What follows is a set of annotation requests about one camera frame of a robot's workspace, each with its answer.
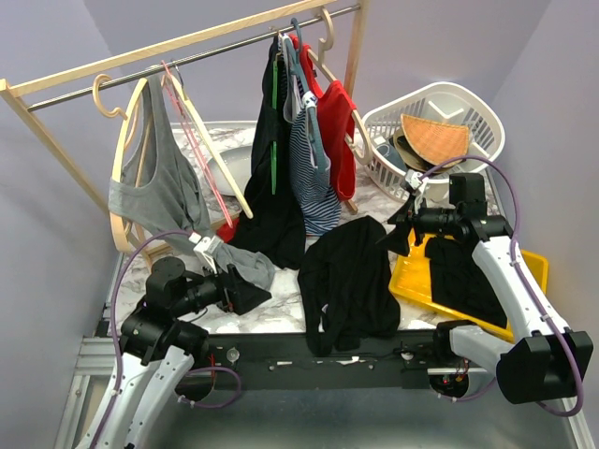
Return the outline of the black tank top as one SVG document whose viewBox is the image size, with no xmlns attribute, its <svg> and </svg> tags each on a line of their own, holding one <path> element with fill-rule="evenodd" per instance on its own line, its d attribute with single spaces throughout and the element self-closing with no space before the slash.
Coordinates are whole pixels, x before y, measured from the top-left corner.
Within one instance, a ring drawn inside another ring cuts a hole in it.
<svg viewBox="0 0 599 449">
<path fill-rule="evenodd" d="M 393 337 L 401 307 L 388 290 L 386 235 L 371 216 L 342 224 L 311 245 L 300 265 L 298 283 L 305 337 L 315 356 L 356 350 L 363 339 Z"/>
</svg>

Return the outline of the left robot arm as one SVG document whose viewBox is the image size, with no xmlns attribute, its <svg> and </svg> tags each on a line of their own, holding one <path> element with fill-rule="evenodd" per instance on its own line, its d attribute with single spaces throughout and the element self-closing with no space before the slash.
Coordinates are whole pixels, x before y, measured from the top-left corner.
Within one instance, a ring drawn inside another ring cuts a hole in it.
<svg viewBox="0 0 599 449">
<path fill-rule="evenodd" d="M 153 264 L 145 287 L 121 325 L 110 381 L 81 448 L 140 448 L 188 372 L 214 379 L 222 371 L 208 331 L 185 321 L 186 314 L 216 305 L 242 315 L 271 297 L 234 266 L 198 274 L 174 256 Z"/>
</svg>

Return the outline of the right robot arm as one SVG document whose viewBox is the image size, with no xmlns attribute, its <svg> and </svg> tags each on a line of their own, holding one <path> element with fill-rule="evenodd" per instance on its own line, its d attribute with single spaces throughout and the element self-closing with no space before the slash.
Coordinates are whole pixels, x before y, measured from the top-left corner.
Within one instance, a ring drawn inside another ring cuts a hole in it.
<svg viewBox="0 0 599 449">
<path fill-rule="evenodd" d="M 512 404 L 575 398 L 580 411 L 583 379 L 593 343 L 573 330 L 550 306 L 526 266 L 516 232 L 502 215 L 487 212 L 485 180 L 475 173 L 449 178 L 449 208 L 431 208 L 423 195 L 423 174 L 410 170 L 402 183 L 409 196 L 388 223 L 393 230 L 379 240 L 384 249 L 408 256 L 426 236 L 446 238 L 465 252 L 498 299 L 514 340 L 490 334 L 472 320 L 438 325 L 431 357 L 449 367 L 465 358 L 494 377 Z"/>
</svg>

